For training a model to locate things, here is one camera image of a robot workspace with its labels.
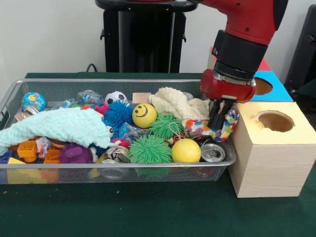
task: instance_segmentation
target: circular hole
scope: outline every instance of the circular hole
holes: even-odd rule
[[[255,77],[256,93],[255,95],[265,95],[272,91],[272,85],[262,78]]]
[[[294,126],[293,120],[279,111],[261,112],[258,116],[258,121],[260,121],[264,127],[278,132],[287,132]]]

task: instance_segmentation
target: red robot arm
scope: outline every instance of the red robot arm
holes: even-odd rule
[[[208,127],[220,129],[234,102],[248,102],[256,91],[254,74],[283,19],[288,0],[192,0],[227,15],[225,31],[219,31],[212,54],[213,70],[201,79],[201,91],[214,100]],[[225,101],[220,110],[220,103]]]
[[[227,15],[226,33],[268,45],[282,21],[287,0],[204,0]]]

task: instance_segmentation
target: black cable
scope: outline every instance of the black cable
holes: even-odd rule
[[[87,73],[89,72],[89,70],[90,70],[91,67],[93,67],[93,69],[94,69],[94,71],[95,71],[96,73],[98,72],[96,66],[95,66],[93,63],[90,63],[89,66],[87,67],[87,70],[86,70]]]

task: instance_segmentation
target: wire mesh basket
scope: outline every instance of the wire mesh basket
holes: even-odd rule
[[[14,115],[21,110],[22,97],[29,92],[44,96],[48,106],[87,89],[107,95],[114,90],[132,98],[133,92],[156,93],[161,87],[172,87],[202,98],[198,79],[24,79],[11,85],[0,103],[0,130],[17,122]],[[156,163],[156,164],[0,164],[0,184],[28,183],[107,183],[216,181],[228,165],[236,161],[230,139],[221,146],[226,156],[221,162]]]

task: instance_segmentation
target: white knitted fabric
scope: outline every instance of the white knitted fabric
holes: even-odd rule
[[[58,109],[28,117],[0,131],[0,156],[7,148],[36,136],[74,142],[84,147],[110,145],[110,132],[94,110]]]
[[[207,119],[209,113],[209,100],[187,100],[187,97],[179,90],[164,87],[155,95],[149,97],[149,102],[158,113],[172,114],[178,119]]]

